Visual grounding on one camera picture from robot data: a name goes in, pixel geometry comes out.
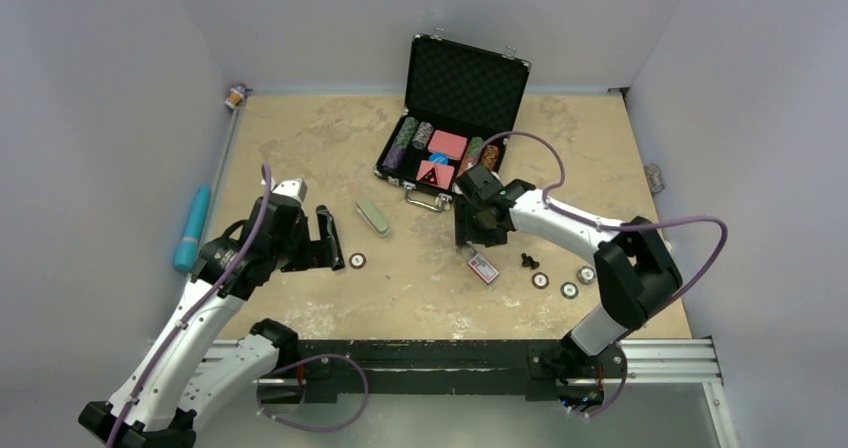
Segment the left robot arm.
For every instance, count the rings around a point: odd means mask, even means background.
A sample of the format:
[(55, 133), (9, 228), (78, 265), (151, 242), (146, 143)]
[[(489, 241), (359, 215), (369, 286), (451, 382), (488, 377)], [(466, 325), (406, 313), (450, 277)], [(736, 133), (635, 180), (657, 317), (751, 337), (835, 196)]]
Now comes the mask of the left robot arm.
[(251, 216), (208, 242), (176, 310), (150, 352), (107, 400), (91, 401), (79, 424), (109, 447), (191, 447), (209, 419), (251, 380), (292, 373), (297, 333), (265, 318), (214, 368), (197, 369), (229, 320), (277, 271), (326, 268), (341, 252), (329, 209), (315, 209), (320, 236), (309, 237), (298, 197), (273, 192)]

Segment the green stapler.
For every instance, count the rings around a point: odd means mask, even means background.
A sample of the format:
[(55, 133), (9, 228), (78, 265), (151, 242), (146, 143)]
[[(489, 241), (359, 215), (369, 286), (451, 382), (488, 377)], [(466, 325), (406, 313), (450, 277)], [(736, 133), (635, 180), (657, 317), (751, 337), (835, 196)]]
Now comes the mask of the green stapler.
[(356, 210), (378, 237), (383, 238), (389, 234), (387, 219), (370, 198), (360, 197), (356, 201)]

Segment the black stapler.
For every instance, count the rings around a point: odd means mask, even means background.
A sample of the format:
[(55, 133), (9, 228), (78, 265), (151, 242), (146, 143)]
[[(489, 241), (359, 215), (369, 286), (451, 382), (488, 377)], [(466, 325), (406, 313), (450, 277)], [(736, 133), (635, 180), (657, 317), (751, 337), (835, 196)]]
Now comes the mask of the black stapler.
[(339, 271), (345, 268), (335, 217), (326, 205), (315, 209), (319, 239), (313, 242), (313, 255), (319, 268)]

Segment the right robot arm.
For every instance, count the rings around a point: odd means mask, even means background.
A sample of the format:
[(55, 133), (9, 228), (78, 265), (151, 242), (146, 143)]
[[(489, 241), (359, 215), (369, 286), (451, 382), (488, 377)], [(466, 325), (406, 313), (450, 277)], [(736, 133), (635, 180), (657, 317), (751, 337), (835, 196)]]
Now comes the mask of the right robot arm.
[(531, 183), (515, 179), (502, 184), (483, 166), (466, 170), (457, 188), (458, 243), (501, 246), (509, 233), (524, 233), (563, 248), (594, 268), (600, 302), (561, 339), (557, 360), (547, 363), (550, 368), (588, 373), (604, 350), (645, 325), (683, 285), (658, 231), (644, 218), (592, 221), (582, 211), (547, 200)]

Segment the red white staple box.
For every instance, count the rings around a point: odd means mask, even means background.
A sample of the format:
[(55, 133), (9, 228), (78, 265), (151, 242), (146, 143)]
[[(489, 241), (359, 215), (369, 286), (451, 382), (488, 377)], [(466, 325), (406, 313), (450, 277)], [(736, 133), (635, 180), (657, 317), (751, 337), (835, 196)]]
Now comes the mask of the red white staple box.
[(499, 271), (473, 246), (465, 244), (457, 248), (457, 253), (466, 266), (486, 285), (499, 276)]

